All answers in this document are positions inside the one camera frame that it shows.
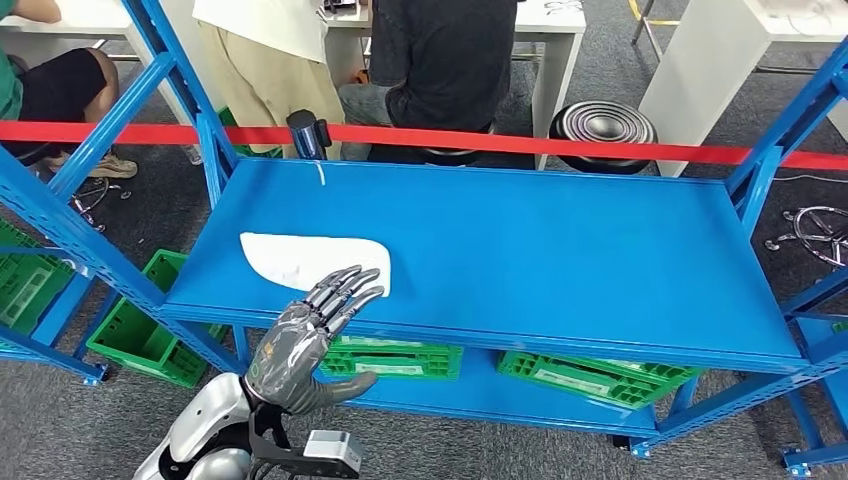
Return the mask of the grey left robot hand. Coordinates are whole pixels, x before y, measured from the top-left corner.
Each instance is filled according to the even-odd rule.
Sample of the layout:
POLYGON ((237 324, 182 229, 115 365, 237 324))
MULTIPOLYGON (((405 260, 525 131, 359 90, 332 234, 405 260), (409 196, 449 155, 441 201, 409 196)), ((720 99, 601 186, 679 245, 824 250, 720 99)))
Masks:
POLYGON ((357 398, 377 382, 365 372, 334 383, 314 377, 332 341, 365 306, 384 293, 371 283, 380 270, 354 265, 320 280, 307 295, 291 302, 277 317, 255 350, 244 377, 250 394, 301 415, 357 398))

